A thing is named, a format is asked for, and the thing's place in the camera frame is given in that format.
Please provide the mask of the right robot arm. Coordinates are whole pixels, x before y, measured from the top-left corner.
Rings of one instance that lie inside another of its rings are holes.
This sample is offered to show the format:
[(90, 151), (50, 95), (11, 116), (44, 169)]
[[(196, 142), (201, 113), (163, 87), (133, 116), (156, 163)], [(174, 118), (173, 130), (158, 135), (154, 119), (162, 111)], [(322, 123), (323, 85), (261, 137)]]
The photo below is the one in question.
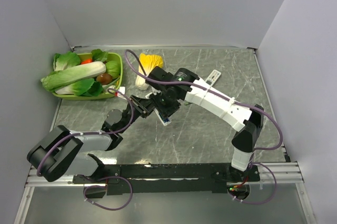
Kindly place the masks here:
[(176, 109), (181, 100), (196, 104), (227, 122), (236, 131), (232, 139), (234, 153), (230, 175), (236, 181), (242, 181), (248, 175), (255, 144), (263, 128), (263, 115), (235, 104), (234, 98), (221, 98), (223, 93), (185, 68), (171, 74), (156, 66), (147, 76), (146, 83), (160, 91), (161, 109)]

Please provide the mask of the grey white remote control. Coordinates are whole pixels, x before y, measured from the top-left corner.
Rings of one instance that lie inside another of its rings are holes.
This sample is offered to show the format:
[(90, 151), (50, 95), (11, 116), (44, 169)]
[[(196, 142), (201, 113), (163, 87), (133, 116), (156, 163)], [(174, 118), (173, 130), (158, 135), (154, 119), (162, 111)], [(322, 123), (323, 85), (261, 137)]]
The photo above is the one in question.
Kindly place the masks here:
[(157, 115), (157, 117), (158, 117), (158, 119), (160, 120), (160, 122), (163, 124), (163, 120), (165, 120), (165, 119), (169, 119), (170, 120), (170, 118), (165, 118), (164, 116), (162, 116), (161, 114), (160, 114), (160, 112), (158, 111), (158, 109), (157, 108), (154, 108), (154, 110), (153, 110), (154, 112), (155, 112), (155, 114)]

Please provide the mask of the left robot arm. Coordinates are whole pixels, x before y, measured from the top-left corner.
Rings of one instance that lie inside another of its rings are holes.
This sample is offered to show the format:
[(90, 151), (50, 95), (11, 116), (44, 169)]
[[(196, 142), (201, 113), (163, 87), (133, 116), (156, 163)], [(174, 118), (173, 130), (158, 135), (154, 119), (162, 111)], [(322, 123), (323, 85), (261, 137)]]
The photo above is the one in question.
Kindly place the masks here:
[(148, 117), (155, 109), (154, 93), (145, 98), (132, 95), (127, 107), (111, 110), (102, 128), (93, 132), (78, 132), (63, 125), (56, 126), (27, 154), (37, 176), (54, 182), (65, 175), (84, 175), (92, 183), (104, 176), (103, 162), (92, 151), (110, 151), (122, 141), (122, 133), (139, 117)]

